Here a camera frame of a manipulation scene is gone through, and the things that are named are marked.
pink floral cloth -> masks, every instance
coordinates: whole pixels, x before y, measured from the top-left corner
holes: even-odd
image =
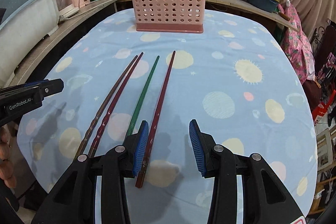
[[[310,43],[307,36],[302,31],[301,21],[295,7],[291,4],[290,7],[286,7],[284,10],[279,4],[278,9],[280,12],[290,17],[291,24],[299,30],[299,32],[296,32],[287,29],[281,48],[292,64],[302,85],[310,73],[309,68],[314,66],[314,58],[312,57]]]

white plastic tub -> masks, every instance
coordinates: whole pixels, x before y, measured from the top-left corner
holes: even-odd
[[[0,25],[0,88],[28,52],[58,29],[58,19],[56,0],[29,0]]]

white sun pattern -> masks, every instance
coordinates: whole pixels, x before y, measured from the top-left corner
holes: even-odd
[[[178,216],[190,223],[206,223],[208,210],[202,207],[210,206],[212,184],[200,174],[190,178],[190,173],[197,172],[192,152],[184,145],[181,149],[181,144],[188,146],[190,142],[185,136],[192,118],[197,119],[202,132],[234,153],[261,153],[306,215],[315,191],[317,151],[302,87],[281,47],[264,27],[210,10],[204,16],[203,34],[137,32],[133,10],[118,12],[97,24],[61,58],[47,79],[61,78],[64,90],[23,116],[17,138],[42,187],[49,191],[66,170],[105,96],[141,51],[144,55],[111,115],[97,155],[123,142],[135,104],[159,55],[135,132],[143,119],[152,120],[173,50],[175,60],[145,182],[151,187],[140,193],[134,191],[134,183],[126,183],[130,200],[143,200],[144,195],[155,198],[149,198],[149,204],[137,203],[141,214],[130,206],[132,221],[141,223],[142,215],[166,204],[170,213],[158,216],[156,221],[161,224],[178,223]],[[49,139],[40,138],[42,128],[54,128]],[[170,186],[178,188],[171,192],[174,204],[166,194]],[[195,214],[196,206],[200,209]],[[238,223],[242,223],[242,216],[240,204]]]

red chopstick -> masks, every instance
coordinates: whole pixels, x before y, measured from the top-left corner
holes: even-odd
[[[136,183],[135,183],[135,186],[137,188],[142,188],[143,182],[145,180],[146,170],[147,170],[147,166],[148,166],[148,163],[149,163],[149,158],[150,158],[151,153],[152,153],[152,147],[153,147],[153,142],[154,142],[154,138],[155,138],[155,133],[156,133],[156,129],[157,129],[159,118],[160,118],[160,113],[161,113],[161,109],[162,109],[162,105],[163,105],[163,100],[164,100],[165,94],[166,94],[169,75],[170,75],[170,72],[171,72],[171,68],[173,67],[174,57],[175,57],[175,51],[173,51],[173,55],[171,56],[170,63],[169,63],[169,66],[168,66],[168,70],[167,70],[167,74],[166,74],[166,78],[163,82],[163,86],[162,86],[162,89],[161,89],[159,100],[158,100],[157,105],[156,105],[151,129],[150,129],[149,135],[148,135],[148,141],[147,141],[147,145],[146,145],[146,149],[145,149],[145,155],[144,155],[143,161],[142,161],[141,170],[138,174],[138,177],[137,177]]]
[[[109,101],[111,100],[113,94],[115,93],[115,91],[117,90],[119,84],[121,83],[122,79],[125,77],[126,73],[129,71],[129,69],[131,68],[131,66],[133,65],[133,63],[135,62],[135,60],[137,59],[137,55],[134,56],[133,60],[128,64],[127,68],[124,70],[124,72],[122,73],[122,75],[120,75],[119,79],[116,81],[116,83],[114,84],[114,86],[112,87],[111,91],[109,92],[109,94],[106,96],[105,100],[103,101],[103,103],[101,104],[95,118],[92,120],[90,127],[88,128],[88,130],[85,133],[85,136],[81,142],[81,144],[78,147],[77,153],[75,158],[77,158],[80,154],[84,153],[84,150],[86,148],[86,145],[92,135],[92,131],[95,128],[95,126],[97,125],[97,122],[100,118],[100,116],[102,115],[105,107],[107,106],[107,104],[109,103]]]
[[[108,110],[107,110],[107,113],[105,114],[105,117],[103,118],[103,121],[100,125],[100,127],[98,128],[97,130],[97,134],[96,134],[96,137],[94,138],[92,144],[91,144],[91,147],[90,147],[90,150],[89,150],[89,154],[88,154],[88,157],[89,158],[92,158],[95,156],[96,154],[96,151],[97,151],[97,148],[98,148],[98,145],[100,143],[100,139],[104,133],[104,130],[105,130],[105,127],[110,119],[110,116],[120,98],[120,95],[121,93],[123,92],[129,78],[131,77],[132,75],[132,72],[134,71],[135,67],[137,66],[137,64],[139,63],[141,57],[143,55],[143,52],[139,55],[139,57],[137,58],[137,60],[135,61],[135,63],[133,64],[133,66],[131,67],[131,69],[129,70],[128,74],[126,75],[124,81],[122,82],[122,84],[120,85],[120,88],[118,89],[117,93],[115,94]]]

green chopstick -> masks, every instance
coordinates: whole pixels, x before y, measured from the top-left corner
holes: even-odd
[[[140,97],[139,97],[139,100],[136,104],[136,107],[135,107],[135,110],[133,112],[133,115],[132,115],[132,118],[131,118],[131,121],[129,123],[129,126],[128,126],[128,129],[127,129],[127,132],[126,132],[126,136],[129,136],[129,135],[132,135],[133,134],[133,130],[134,130],[134,127],[135,127],[135,123],[137,122],[137,119],[138,119],[138,116],[139,116],[139,113],[140,113],[140,109],[141,109],[141,106],[142,106],[142,103],[143,103],[143,100],[145,99],[145,96],[146,96],[146,92],[148,90],[148,86],[149,86],[149,83],[151,82],[151,79],[152,79],[152,76],[153,76],[153,73],[154,73],[154,70],[156,68],[156,65],[159,61],[159,58],[160,56],[157,56],[155,62],[154,62],[154,65],[151,69],[151,72],[149,73],[148,75],[148,78],[146,80],[146,83],[142,89],[142,92],[140,94]]]

